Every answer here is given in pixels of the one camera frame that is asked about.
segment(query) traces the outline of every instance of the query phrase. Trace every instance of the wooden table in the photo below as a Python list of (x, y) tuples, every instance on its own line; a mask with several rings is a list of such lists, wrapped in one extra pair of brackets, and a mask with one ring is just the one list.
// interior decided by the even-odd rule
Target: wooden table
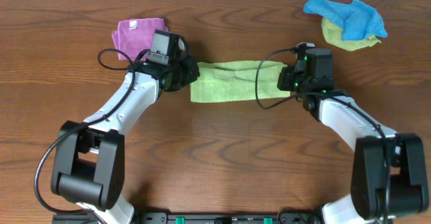
[[(0, 0), (0, 222), (50, 221), (34, 197), (34, 171), (66, 120), (83, 120), (119, 87), (124, 74), (96, 56), (130, 18), (164, 18), (199, 61), (260, 60), (299, 42), (330, 48), (337, 87), (383, 124), (419, 134), (431, 169), (431, 0), (362, 1), (378, 9), (389, 37), (347, 52), (325, 42), (321, 17), (302, 12), (307, 0)], [(126, 146), (123, 194), (141, 209), (312, 209), (350, 189), (352, 150), (296, 102), (265, 111), (254, 101), (190, 103), (188, 88), (165, 93)], [(51, 156), (43, 197), (75, 208), (51, 194), (52, 166)], [(413, 222), (431, 215), (398, 220)]]

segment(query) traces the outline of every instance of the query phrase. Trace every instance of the black cable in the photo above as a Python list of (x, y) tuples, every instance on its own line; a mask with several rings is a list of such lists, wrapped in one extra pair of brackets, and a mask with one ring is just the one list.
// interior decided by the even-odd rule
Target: black cable
[(129, 96), (129, 94), (132, 92), (133, 85), (135, 84), (135, 78), (136, 78), (136, 73), (135, 73), (135, 68), (133, 66), (133, 61), (124, 52), (122, 52), (120, 50), (117, 50), (117, 49), (113, 49), (113, 48), (107, 48), (107, 49), (104, 49), (101, 52), (99, 52), (99, 55), (98, 55), (98, 62), (99, 62), (99, 64), (101, 64), (103, 67), (105, 67), (107, 69), (111, 69), (111, 70), (124, 70), (124, 69), (117, 69), (117, 68), (108, 67), (108, 66), (106, 66), (106, 65), (104, 65), (102, 63), (102, 61), (100, 60), (100, 57), (102, 56), (103, 53), (108, 52), (108, 51), (117, 52), (117, 53), (123, 55), (127, 59), (127, 61), (129, 62), (130, 66), (131, 66), (131, 71), (132, 71), (131, 87), (129, 87), (127, 89), (127, 91), (124, 94), (124, 96), (119, 100), (119, 102), (114, 106), (114, 108), (112, 108), (108, 113), (106, 113), (105, 115), (103, 115), (99, 119), (93, 120), (91, 122), (86, 122), (86, 123), (80, 124), (79, 126), (76, 126), (75, 128), (69, 130), (65, 134), (61, 135), (57, 140), (55, 140), (55, 142), (53, 144), (51, 144), (51, 146), (46, 150), (45, 154), (43, 155), (42, 159), (39, 162), (39, 165), (38, 165), (38, 167), (36, 169), (36, 173), (34, 175), (34, 193), (35, 193), (36, 198), (39, 201), (39, 203), (45, 209), (47, 209), (48, 211), (52, 211), (52, 212), (58, 213), (58, 214), (71, 214), (71, 213), (88, 212), (87, 210), (83, 210), (83, 209), (72, 210), (72, 211), (65, 211), (65, 210), (56, 209), (56, 208), (50, 206), (48, 203), (46, 203), (46, 201), (40, 195), (39, 177), (40, 177), (40, 171), (42, 169), (42, 166), (45, 163), (46, 159), (48, 158), (49, 154), (51, 153), (51, 151), (53, 151), (53, 149), (61, 141), (63, 141), (68, 136), (72, 135), (73, 133), (79, 132), (79, 131), (81, 131), (83, 129), (88, 128), (89, 126), (91, 126), (93, 124), (96, 124), (96, 123), (102, 122), (103, 120), (106, 120), (110, 115), (112, 115), (116, 110), (118, 110), (118, 108), (121, 106), (121, 104), (126, 100), (127, 96)]
[(259, 66), (257, 66), (257, 70), (256, 70), (256, 81), (255, 81), (255, 94), (256, 94), (256, 101), (257, 101), (257, 104), (260, 106), (260, 107), (262, 107), (263, 109), (265, 109), (265, 110), (267, 110), (267, 109), (271, 109), (272, 107), (275, 107), (275, 106), (278, 106), (279, 104), (281, 104), (281, 103), (283, 103), (283, 102), (279, 102), (278, 104), (276, 103), (276, 104), (274, 104), (274, 105), (272, 105), (272, 106), (268, 106), (268, 107), (266, 107), (266, 106), (263, 106), (262, 104), (261, 104), (261, 102), (259, 101), (259, 97), (258, 97), (258, 95), (257, 95), (257, 80), (258, 80), (258, 78), (259, 78), (259, 71), (261, 70), (261, 67), (262, 67), (262, 64), (269, 58), (269, 57), (271, 57), (271, 56), (273, 56), (273, 55), (275, 55), (275, 54), (277, 54), (277, 53), (281, 53), (281, 52), (293, 52), (294, 51), (294, 49), (293, 48), (288, 48), (288, 49), (281, 49), (281, 50), (277, 50), (277, 51), (275, 51), (275, 52), (271, 52), (271, 53), (269, 53), (264, 59), (262, 59), (262, 61), (261, 61), (261, 63), (259, 63)]
[(295, 209), (295, 208), (293, 208), (293, 207), (283, 207), (283, 208), (281, 208), (281, 210), (277, 213), (277, 217), (275, 218), (275, 220), (276, 220), (276, 221), (278, 221), (278, 217), (280, 216), (280, 213), (281, 213), (282, 211), (286, 210), (286, 209), (294, 211), (296, 214), (298, 214), (298, 216), (299, 216), (299, 218), (301, 219), (301, 221), (302, 221), (303, 223), (307, 224), (307, 221), (305, 220), (305, 218), (304, 218), (304, 217), (302, 217), (301, 213), (300, 213), (297, 209)]
[(136, 61), (136, 60), (141, 60), (141, 59), (142, 59), (142, 57), (143, 57), (145, 54), (147, 54), (147, 52), (149, 52), (149, 51), (150, 51), (149, 49), (143, 49), (142, 51), (140, 51), (140, 52), (138, 53), (138, 55), (136, 56), (135, 61)]
[(271, 52), (270, 54), (268, 54), (260, 63), (259, 66), (257, 67), (257, 71), (256, 71), (256, 81), (255, 81), (255, 94), (256, 94), (256, 102), (257, 104), (264, 110), (268, 110), (271, 108), (274, 108), (284, 102), (287, 102), (289, 100), (292, 99), (297, 99), (300, 98), (301, 96), (320, 96), (323, 99), (330, 99), (333, 101), (336, 101), (340, 104), (343, 104), (344, 106), (347, 106), (348, 108), (351, 108), (354, 112), (358, 113), (362, 118), (364, 118), (366, 121), (368, 121), (372, 127), (374, 127), (374, 129), (376, 129), (376, 131), (379, 133), (381, 140), (383, 142), (383, 151), (385, 153), (385, 178), (386, 178), (386, 183), (385, 183), (385, 209), (384, 209), (384, 213), (383, 213), (383, 223), (387, 223), (388, 221), (388, 215), (389, 215), (389, 197), (390, 197), (390, 193), (391, 193), (391, 162), (390, 162), (390, 155), (389, 155), (389, 150), (388, 150), (388, 146), (387, 146), (387, 140), (386, 140), (386, 136), (384, 134), (384, 132), (382, 131), (381, 127), (379, 124), (375, 123), (370, 117), (368, 117), (365, 113), (363, 113), (363, 111), (357, 109), (356, 107), (352, 106), (349, 102), (344, 102), (343, 100), (340, 100), (338, 98), (332, 97), (332, 96), (328, 96), (324, 93), (319, 93), (319, 92), (308, 92), (308, 93), (299, 93), (293, 96), (289, 96), (287, 98), (284, 98), (270, 106), (264, 106), (262, 105), (262, 103), (259, 101), (259, 97), (257, 94), (257, 82), (258, 82), (258, 78), (259, 78), (259, 70), (262, 67), (262, 64), (271, 56), (280, 53), (280, 52), (294, 52), (294, 48), (288, 48), (288, 49), (281, 49), (281, 50), (277, 50), (275, 52)]
[(175, 59), (175, 63), (181, 62), (182, 60), (184, 60), (187, 57), (187, 55), (189, 55), (189, 45), (187, 44), (187, 42), (184, 39), (184, 37), (181, 36), (181, 35), (180, 35), (180, 40), (182, 40), (182, 42), (184, 43), (183, 55), (181, 55), (178, 58), (176, 58)]

